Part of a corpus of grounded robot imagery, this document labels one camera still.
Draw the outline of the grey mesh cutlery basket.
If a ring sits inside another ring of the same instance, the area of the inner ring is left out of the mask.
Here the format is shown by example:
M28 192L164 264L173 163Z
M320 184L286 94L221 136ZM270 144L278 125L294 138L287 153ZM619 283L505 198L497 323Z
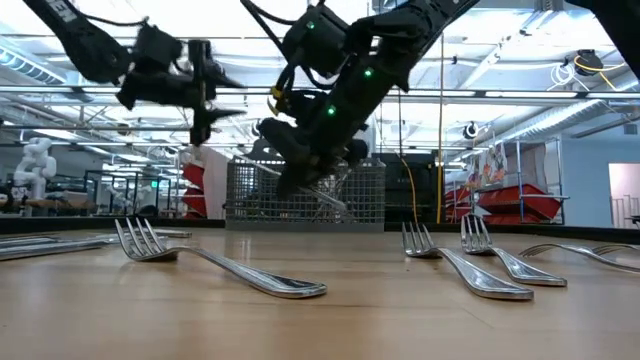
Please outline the grey mesh cutlery basket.
M281 173L283 159L258 139L244 156ZM344 202L346 213L304 192L285 200L276 194L278 177L234 157L227 166L226 225L233 223L385 223L385 164L367 158L350 169L341 164L338 173L319 182L315 190Z

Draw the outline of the red plastic storage bin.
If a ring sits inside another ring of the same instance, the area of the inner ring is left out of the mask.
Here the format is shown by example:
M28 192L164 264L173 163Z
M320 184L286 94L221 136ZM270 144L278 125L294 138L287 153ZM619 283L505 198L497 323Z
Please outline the red plastic storage bin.
M184 179L188 180L191 184L198 187L199 189L204 189L204 168L193 164L187 163L182 168L182 176Z
M206 219L207 209L204 192L199 188L189 187L181 197L186 205L185 218Z
M462 217L474 211L472 190L469 186L461 186L445 194L445 221L459 223Z
M533 184L482 191L477 204L491 215L516 215L532 220L553 220L562 202Z

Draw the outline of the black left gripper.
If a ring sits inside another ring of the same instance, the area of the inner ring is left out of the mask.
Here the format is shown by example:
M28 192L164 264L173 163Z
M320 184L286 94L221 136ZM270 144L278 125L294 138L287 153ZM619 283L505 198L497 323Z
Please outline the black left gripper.
M211 99L211 86L244 88L243 84L230 78L224 68L213 59L211 43L208 40L189 41L189 61L200 82L196 83L191 75L132 71L125 77L117 93L117 99L128 110L135 107L137 100L193 108L201 105L202 83L206 87L207 100ZM202 145L210 138L213 123L221 118L242 114L245 114L244 110L196 108L193 126L190 128L190 143Z

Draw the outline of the black frame workbench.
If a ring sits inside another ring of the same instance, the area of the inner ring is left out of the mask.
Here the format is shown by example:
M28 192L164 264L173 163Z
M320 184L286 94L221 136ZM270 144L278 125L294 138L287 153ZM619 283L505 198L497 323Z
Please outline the black frame workbench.
M151 187L152 181L158 182L157 188ZM86 170L83 190L94 205L92 215L158 216L170 207L172 180L140 170Z

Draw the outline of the silver dinner fork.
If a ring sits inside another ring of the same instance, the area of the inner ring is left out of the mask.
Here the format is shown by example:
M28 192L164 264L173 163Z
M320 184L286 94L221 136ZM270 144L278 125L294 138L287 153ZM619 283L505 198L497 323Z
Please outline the silver dinner fork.
M604 255L607 253L612 253L619 250L635 250L640 251L640 245L629 245L629 244L607 244L598 247L594 247L592 251L598 255Z
M274 297L305 299L325 295L328 291L323 283L273 274L199 247L166 245L145 218L125 218L124 222L125 226L120 220L114 221L116 233L124 253L133 261L171 262L177 261L179 254L186 253L204 259L233 274L250 287Z
M631 266L631 265L626 265L623 263L619 263L613 260L609 260L603 256L597 255L593 250L591 250L590 248L586 247L586 246L579 246L579 245L570 245L570 244L557 244L557 243L543 243L543 244L538 244L538 245L534 245L531 246L529 248L526 248L524 250L522 250L519 253L519 256L521 257L533 257L536 256L542 252L548 251L550 249L554 249L554 248L558 248L558 249L562 249L562 250L566 250L572 253L576 253L582 256L585 256L587 258L590 258L594 261L597 261L601 264L610 266L612 268L615 269L619 269L619 270L623 270L623 271L627 271L627 272L632 272L632 273L639 273L640 274L640 267L635 267L635 266Z
M455 251L436 246L424 224L403 222L401 233L403 249L408 257L445 259L457 272L468 290L477 296L513 301L534 299L533 290L504 281L464 259Z
M506 268L509 277L521 284L566 287L565 278L552 275L519 260L509 252L495 247L482 217L467 213L460 222L461 247L468 255L495 256Z

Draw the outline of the long fluorescent light strip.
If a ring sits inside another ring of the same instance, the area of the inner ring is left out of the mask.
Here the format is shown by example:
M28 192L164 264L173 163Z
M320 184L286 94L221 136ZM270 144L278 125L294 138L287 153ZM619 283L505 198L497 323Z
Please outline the long fluorescent light strip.
M64 86L64 85L0 85L0 93L54 93L54 94L109 94L114 95L118 87L109 86ZM513 98L513 99L561 99L561 100L640 100L640 92L577 92L577 91L520 91L520 90L435 90L413 89L408 96L449 98Z

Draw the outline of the black aluminium table frame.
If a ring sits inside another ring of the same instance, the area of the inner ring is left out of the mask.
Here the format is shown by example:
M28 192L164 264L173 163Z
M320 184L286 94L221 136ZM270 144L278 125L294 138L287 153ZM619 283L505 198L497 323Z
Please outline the black aluminium table frame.
M13 235L36 232L59 232L71 230L112 229L115 217L0 217L0 235ZM346 233L382 233L398 231L400 226L392 223L355 224L355 223L233 223L229 226L218 219L170 219L152 218L155 227L176 228L212 228L232 231L273 231L273 232L346 232ZM536 236L582 239L601 242L616 242L640 245L640 230L575 227L566 225L489 225L490 234L526 234Z

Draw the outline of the silver ventilation duct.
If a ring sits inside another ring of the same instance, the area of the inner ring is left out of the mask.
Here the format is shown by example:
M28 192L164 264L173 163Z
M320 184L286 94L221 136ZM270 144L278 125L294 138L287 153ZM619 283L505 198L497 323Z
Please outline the silver ventilation duct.
M64 77L4 48L0 48L0 66L48 85L62 85L66 82Z
M607 113L617 113L609 100L589 100L556 107L536 115L496 137L494 144L534 137L546 138Z

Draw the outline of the colourful poster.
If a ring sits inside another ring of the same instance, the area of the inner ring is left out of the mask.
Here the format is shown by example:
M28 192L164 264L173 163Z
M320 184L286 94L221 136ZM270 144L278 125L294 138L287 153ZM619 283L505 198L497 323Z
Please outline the colourful poster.
M507 158L504 145L491 145L488 150L471 157L467 185L472 188L502 185L506 174Z

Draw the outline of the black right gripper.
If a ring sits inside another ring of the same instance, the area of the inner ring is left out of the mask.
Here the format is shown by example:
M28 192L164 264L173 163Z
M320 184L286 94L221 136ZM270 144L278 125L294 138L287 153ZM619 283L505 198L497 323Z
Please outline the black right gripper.
M366 148L355 143L355 134L389 90L400 84L398 59L351 59L328 92L293 89L299 67L287 64L274 85L282 91L280 114L295 122L269 117L258 125L259 133L285 160L276 186L279 199L315 189L327 177L319 168L332 168L342 159L362 159Z

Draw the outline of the pale pink board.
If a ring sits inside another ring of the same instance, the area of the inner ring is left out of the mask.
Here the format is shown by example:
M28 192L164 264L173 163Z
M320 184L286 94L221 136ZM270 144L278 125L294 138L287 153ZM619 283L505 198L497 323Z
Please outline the pale pink board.
M208 219L225 219L228 159L215 149L203 150L203 191Z

